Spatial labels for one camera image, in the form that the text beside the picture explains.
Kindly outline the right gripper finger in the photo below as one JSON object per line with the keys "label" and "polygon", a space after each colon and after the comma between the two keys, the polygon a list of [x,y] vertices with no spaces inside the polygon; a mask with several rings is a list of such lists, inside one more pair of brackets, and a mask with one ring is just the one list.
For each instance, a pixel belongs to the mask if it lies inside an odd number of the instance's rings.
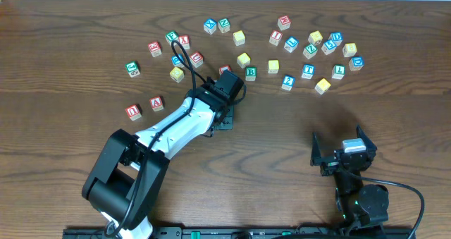
{"label": "right gripper finger", "polygon": [[320,166],[322,162],[321,150],[319,148],[319,142],[316,133],[312,133],[312,150],[311,150],[311,166]]}
{"label": "right gripper finger", "polygon": [[360,125],[356,127],[357,137],[361,138],[366,146],[366,152],[369,158],[374,158],[376,156],[377,146],[369,139],[369,137],[364,133]]}

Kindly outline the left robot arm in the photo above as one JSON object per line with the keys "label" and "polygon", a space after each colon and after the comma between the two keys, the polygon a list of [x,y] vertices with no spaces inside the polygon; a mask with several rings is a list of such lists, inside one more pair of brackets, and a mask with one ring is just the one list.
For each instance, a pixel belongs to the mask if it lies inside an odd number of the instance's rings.
{"label": "left robot arm", "polygon": [[224,72],[193,87],[165,119],[135,134],[119,129],[106,141],[82,196],[108,221],[103,238],[149,238],[152,210],[170,160],[191,140],[221,124],[245,84]]}

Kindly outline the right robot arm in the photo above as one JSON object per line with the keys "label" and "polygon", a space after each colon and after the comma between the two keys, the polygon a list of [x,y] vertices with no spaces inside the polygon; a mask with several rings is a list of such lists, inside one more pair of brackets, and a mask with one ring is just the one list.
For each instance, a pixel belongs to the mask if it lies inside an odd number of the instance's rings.
{"label": "right robot arm", "polygon": [[319,166],[322,176],[335,180],[335,202],[344,215],[338,226],[343,235],[361,228],[379,226],[388,220],[388,190],[383,185],[363,184],[361,172],[373,162],[377,147],[360,126],[355,139],[342,141],[333,155],[321,156],[316,134],[312,135],[311,166]]}

